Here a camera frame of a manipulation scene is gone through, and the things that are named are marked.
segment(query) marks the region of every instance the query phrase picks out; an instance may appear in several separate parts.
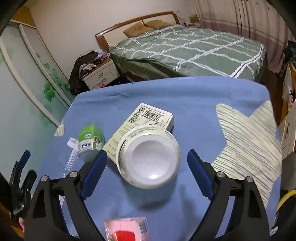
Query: blue gripper pad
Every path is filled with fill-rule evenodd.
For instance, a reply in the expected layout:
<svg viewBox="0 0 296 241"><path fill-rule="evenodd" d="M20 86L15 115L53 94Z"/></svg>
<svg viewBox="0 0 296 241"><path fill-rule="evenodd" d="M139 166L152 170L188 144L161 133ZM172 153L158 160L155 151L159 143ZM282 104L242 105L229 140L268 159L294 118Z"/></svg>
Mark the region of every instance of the blue gripper pad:
<svg viewBox="0 0 296 241"><path fill-rule="evenodd" d="M214 197L213 182L201 165L201 160L198 160L191 150L187 154L187 163L202 194L212 200Z"/></svg>
<svg viewBox="0 0 296 241"><path fill-rule="evenodd" d="M17 167L20 170L24 169L24 167L25 167L27 161L29 160L30 156L31 156L31 153L28 150L25 150L24 154L22 155L22 157L20 158L20 160L17 163Z"/></svg>
<svg viewBox="0 0 296 241"><path fill-rule="evenodd" d="M82 200L85 200L93 194L94 189L107 165L107 153L104 150L101 150L100 152L101 154L96 159L83 180L82 191L80 193Z"/></svg>

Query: yellow handle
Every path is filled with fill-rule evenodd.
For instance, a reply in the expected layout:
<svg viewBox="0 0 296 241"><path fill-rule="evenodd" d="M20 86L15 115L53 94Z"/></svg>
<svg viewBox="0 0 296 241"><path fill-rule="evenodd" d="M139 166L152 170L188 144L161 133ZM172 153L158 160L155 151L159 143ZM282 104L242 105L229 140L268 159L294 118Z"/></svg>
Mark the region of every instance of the yellow handle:
<svg viewBox="0 0 296 241"><path fill-rule="evenodd" d="M278 207L277 207L277 210L276 211L278 211L281 208L281 206L284 204L284 202L286 202L287 199L289 197L292 197L292 196L296 196L296 190L293 190L293 191L288 192L285 196L283 196L281 198L281 200L279 201L279 204L278 204Z"/></svg>

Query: wooden floor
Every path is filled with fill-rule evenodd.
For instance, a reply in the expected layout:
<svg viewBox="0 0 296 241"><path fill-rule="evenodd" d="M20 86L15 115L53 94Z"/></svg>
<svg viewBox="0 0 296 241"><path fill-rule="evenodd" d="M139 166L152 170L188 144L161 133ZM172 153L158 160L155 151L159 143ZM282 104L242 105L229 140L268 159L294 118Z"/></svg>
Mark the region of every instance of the wooden floor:
<svg viewBox="0 0 296 241"><path fill-rule="evenodd" d="M274 118L278 126L280 124L279 122L281 120L281 111L283 107L283 81L284 78L273 73L269 69L266 69L264 71L262 79L260 81L260 83L265 85L269 90L271 104L274 109Z"/></svg>

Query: pink curtain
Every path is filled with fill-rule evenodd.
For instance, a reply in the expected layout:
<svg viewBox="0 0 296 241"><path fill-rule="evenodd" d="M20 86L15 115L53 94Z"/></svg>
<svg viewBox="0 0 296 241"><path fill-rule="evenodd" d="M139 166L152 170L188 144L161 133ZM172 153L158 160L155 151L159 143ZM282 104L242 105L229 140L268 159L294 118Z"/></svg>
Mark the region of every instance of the pink curtain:
<svg viewBox="0 0 296 241"><path fill-rule="evenodd" d="M265 0L192 0L202 28L231 32L263 43L268 67L278 73L283 48L295 39L278 12Z"/></svg>

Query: blue tablecloth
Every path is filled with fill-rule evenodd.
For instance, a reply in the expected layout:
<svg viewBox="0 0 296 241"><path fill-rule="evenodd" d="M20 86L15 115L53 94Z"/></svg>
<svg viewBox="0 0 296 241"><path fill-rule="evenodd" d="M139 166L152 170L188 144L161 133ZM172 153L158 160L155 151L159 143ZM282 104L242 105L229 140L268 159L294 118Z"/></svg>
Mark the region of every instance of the blue tablecloth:
<svg viewBox="0 0 296 241"><path fill-rule="evenodd" d="M268 90L249 80L226 77L183 77L117 85L82 93L67 111L63 123L65 133L54 137L38 176L61 178L72 149L66 144L78 138L83 124L96 120L108 140L140 103L146 103L174 114L172 134L181 150L181 167L176 178L164 187L145 190L133 187L108 161L98 185L85 201L95 224L105 236L103 220L146 216L153 241L189 240L205 214L209 200L204 197L187 165L187 153L194 149L202 160L212 163L226 145L217 118L216 106L227 104L250 116L265 101ZM78 171L83 161L74 162ZM274 182L266 208L272 224L279 201L280 177ZM230 200L219 230L223 233L230 216ZM66 223L75 229L63 204Z"/></svg>

